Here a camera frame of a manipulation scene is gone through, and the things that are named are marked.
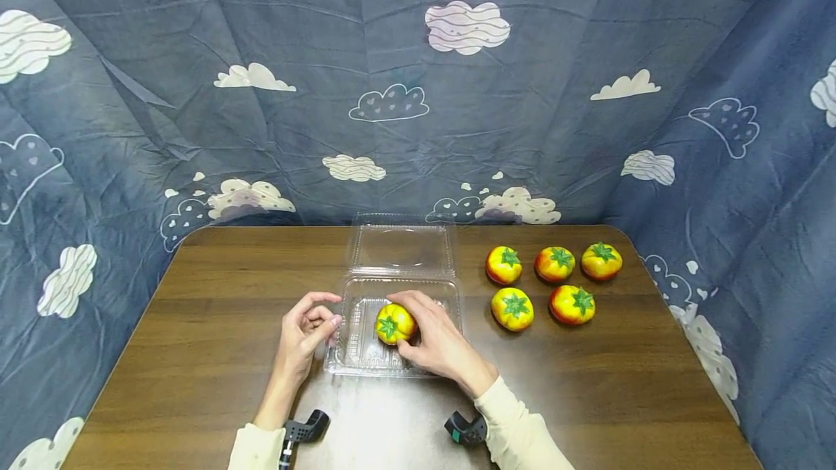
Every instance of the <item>toy tomato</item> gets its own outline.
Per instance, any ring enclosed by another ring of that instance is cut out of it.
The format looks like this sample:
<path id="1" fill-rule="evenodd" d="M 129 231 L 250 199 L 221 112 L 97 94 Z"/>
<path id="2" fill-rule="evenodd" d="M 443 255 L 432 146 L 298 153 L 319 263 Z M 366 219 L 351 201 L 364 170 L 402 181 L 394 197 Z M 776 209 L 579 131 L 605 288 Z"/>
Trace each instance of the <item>toy tomato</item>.
<path id="1" fill-rule="evenodd" d="M 523 265 L 517 259 L 516 250 L 510 247 L 496 247 L 485 260 L 485 271 L 488 272 L 488 278 L 496 283 L 510 285 L 523 273 Z"/>
<path id="2" fill-rule="evenodd" d="M 595 316 L 595 299 L 583 287 L 562 285 L 552 292 L 549 310 L 563 323 L 580 325 Z"/>
<path id="3" fill-rule="evenodd" d="M 583 272 L 598 281 L 615 277 L 615 274 L 621 271 L 621 265 L 621 255 L 618 251 L 612 245 L 601 242 L 589 245 L 589 248 L 583 251 L 583 257 L 580 260 Z"/>
<path id="4" fill-rule="evenodd" d="M 560 283 L 570 277 L 574 269 L 572 252 L 562 247 L 548 247 L 540 251 L 534 260 L 534 271 L 551 283 Z"/>
<path id="5" fill-rule="evenodd" d="M 396 303 L 390 303 L 377 313 L 375 329 L 377 337 L 387 345 L 396 345 L 398 339 L 408 342 L 416 333 L 416 321 L 408 310 Z"/>
<path id="6" fill-rule="evenodd" d="M 496 291 L 491 300 L 491 312 L 499 325 L 508 331 L 522 331 L 534 321 L 531 300 L 522 290 L 511 287 Z"/>

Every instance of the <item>wooden table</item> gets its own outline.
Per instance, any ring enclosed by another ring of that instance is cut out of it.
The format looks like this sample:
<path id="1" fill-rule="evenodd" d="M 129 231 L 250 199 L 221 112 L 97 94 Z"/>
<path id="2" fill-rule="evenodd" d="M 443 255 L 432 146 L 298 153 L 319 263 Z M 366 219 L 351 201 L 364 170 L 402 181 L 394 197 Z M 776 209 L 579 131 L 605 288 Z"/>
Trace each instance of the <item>wooden table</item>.
<path id="1" fill-rule="evenodd" d="M 308 290 L 339 288 L 349 228 L 204 228 L 182 244 L 63 466 L 76 469 L 225 469 L 236 429 L 262 397 L 280 318 Z M 563 453 L 584 469 L 759 469 L 697 356 L 665 309 L 625 235 L 603 226 L 456 230 L 468 337 L 545 418 Z M 532 270 L 549 245 L 578 256 L 603 240 L 623 255 L 594 291 L 595 319 L 557 325 L 550 288 Z M 537 318 L 508 334 L 488 309 L 489 249 L 517 249 L 517 286 Z M 324 440 L 298 448 L 295 468 L 488 469 L 488 451 L 454 444 L 452 411 L 473 416 L 442 380 L 331 376 L 314 365 L 295 412 L 331 416 Z"/>

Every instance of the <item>cream long-sleeve shirt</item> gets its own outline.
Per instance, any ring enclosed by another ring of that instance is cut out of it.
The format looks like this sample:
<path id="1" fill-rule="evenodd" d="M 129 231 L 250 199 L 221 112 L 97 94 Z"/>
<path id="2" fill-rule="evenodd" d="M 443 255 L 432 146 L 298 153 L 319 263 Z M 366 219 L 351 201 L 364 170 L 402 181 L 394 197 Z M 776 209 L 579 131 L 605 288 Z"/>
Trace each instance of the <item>cream long-sleeve shirt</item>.
<path id="1" fill-rule="evenodd" d="M 501 470 L 573 470 L 554 444 L 543 416 L 529 413 L 502 378 L 475 400 L 488 423 L 491 460 Z M 284 428 L 267 432 L 252 423 L 238 430 L 228 470 L 275 470 Z"/>

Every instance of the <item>blue fabric backdrop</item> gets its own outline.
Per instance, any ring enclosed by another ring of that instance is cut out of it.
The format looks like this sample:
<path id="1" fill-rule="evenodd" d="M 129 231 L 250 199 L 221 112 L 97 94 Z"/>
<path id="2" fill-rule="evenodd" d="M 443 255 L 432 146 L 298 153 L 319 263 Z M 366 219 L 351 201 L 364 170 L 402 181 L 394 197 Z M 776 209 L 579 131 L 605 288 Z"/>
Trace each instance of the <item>blue fabric backdrop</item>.
<path id="1" fill-rule="evenodd" d="M 834 468 L 835 4 L 0 0 L 0 469 L 188 233 L 378 210 L 625 229 L 764 466 Z"/>

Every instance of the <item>clear plastic container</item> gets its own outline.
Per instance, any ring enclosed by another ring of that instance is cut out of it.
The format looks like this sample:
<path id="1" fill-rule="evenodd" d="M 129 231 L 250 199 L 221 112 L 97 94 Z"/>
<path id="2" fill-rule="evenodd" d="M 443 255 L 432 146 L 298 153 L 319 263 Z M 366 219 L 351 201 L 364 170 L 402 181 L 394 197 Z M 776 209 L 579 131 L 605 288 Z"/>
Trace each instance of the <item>clear plastic container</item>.
<path id="1" fill-rule="evenodd" d="M 462 291 L 453 260 L 453 228 L 417 216 L 361 214 L 354 219 L 347 276 L 340 293 L 343 322 L 325 357 L 332 374 L 434 377 L 381 342 L 375 318 L 390 303 L 386 296 L 416 289 L 442 305 L 462 327 Z M 420 333 L 411 341 L 420 343 Z"/>

